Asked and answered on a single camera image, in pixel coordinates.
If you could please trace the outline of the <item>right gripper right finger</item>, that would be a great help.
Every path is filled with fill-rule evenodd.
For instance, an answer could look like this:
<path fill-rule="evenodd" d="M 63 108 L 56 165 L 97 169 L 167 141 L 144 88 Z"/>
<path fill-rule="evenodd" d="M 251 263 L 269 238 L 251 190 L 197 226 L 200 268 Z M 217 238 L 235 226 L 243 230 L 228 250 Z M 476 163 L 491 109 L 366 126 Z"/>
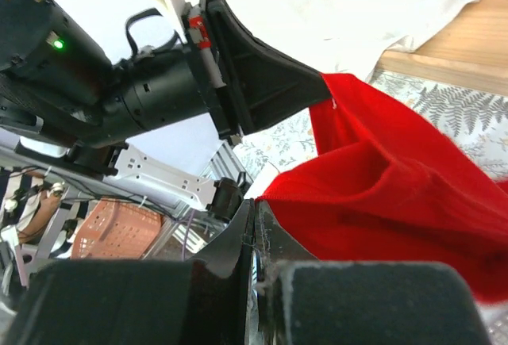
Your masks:
<path fill-rule="evenodd" d="M 266 344 L 488 344 L 465 281 L 442 263 L 325 262 L 256 206 Z"/>

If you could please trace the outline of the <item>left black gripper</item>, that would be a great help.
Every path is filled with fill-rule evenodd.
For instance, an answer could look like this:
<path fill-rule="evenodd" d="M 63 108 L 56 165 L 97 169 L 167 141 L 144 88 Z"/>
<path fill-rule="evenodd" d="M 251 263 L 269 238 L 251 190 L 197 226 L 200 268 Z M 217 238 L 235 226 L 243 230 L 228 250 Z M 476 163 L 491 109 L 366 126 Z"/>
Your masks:
<path fill-rule="evenodd" d="M 208 113 L 221 139 L 270 128 L 331 98 L 321 74 L 253 36 L 226 0 L 206 0 L 206 29 L 225 86 L 215 88 L 198 52 L 179 34 L 141 50 L 130 33 L 143 10 L 125 22 L 131 56 L 112 68 L 105 97 L 101 145 Z"/>

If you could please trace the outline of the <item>red t shirt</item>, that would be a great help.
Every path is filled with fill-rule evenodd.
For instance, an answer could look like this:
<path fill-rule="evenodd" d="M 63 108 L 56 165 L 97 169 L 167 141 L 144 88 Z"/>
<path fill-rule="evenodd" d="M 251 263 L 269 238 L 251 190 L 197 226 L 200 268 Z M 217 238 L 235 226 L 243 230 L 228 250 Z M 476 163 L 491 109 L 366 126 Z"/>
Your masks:
<path fill-rule="evenodd" d="M 353 75 L 323 79 L 317 157 L 261 196 L 281 226 L 321 260 L 441 262 L 478 301 L 506 301 L 506 182 L 391 96 Z"/>

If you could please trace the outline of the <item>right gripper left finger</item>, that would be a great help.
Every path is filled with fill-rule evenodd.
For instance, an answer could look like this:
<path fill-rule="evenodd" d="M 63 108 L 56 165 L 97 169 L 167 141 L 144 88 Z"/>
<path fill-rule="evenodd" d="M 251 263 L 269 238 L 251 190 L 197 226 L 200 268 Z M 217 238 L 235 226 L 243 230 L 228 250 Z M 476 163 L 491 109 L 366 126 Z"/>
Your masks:
<path fill-rule="evenodd" d="M 70 260 L 41 269 L 6 344 L 246 344 L 255 205 L 184 262 Z"/>

